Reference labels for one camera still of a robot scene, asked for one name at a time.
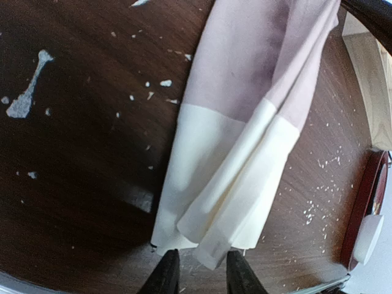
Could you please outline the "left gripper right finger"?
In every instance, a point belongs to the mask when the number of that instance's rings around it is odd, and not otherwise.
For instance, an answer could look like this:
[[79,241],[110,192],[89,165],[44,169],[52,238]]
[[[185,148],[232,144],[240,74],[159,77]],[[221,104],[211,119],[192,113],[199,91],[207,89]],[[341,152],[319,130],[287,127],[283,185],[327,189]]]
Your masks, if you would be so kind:
[[239,251],[229,251],[226,262],[227,293],[268,294],[250,264]]

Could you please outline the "mauve and cream underwear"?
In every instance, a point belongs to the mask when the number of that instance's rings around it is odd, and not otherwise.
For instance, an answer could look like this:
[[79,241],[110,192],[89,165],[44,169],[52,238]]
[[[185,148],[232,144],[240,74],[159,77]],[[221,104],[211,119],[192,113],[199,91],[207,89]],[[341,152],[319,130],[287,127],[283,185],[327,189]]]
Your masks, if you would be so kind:
[[339,1],[216,1],[195,52],[151,244],[217,268],[253,249],[309,113]]

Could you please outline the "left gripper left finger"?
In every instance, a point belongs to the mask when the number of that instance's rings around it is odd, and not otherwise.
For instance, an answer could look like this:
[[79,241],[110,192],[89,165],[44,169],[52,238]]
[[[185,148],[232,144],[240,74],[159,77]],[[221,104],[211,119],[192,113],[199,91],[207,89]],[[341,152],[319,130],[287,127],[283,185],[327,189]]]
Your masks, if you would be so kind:
[[166,251],[149,278],[139,290],[139,294],[179,293],[179,252]]

